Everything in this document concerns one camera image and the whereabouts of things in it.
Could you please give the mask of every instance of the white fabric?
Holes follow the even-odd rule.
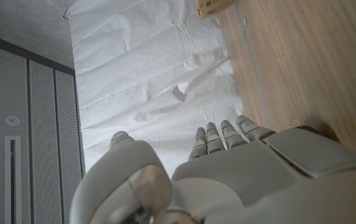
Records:
[[[194,0],[78,0],[65,15],[87,170],[126,131],[172,175],[198,127],[243,113],[218,18]]]

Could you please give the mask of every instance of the white sheet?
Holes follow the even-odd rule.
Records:
[[[123,130],[172,175],[198,127],[243,114],[218,18],[194,0],[77,0],[65,16],[87,170]]]

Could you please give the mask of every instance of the cardboard box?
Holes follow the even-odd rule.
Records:
[[[236,0],[196,0],[196,6],[200,18],[205,19],[217,15],[235,2]]]

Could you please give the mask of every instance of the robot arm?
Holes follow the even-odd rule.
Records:
[[[172,180],[151,146],[116,133],[75,193],[72,223],[356,223],[356,153],[315,131],[244,116],[199,128]]]

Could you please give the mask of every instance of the wooden surface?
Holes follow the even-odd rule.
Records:
[[[355,0],[238,0],[219,18],[250,119],[310,125],[356,150]]]

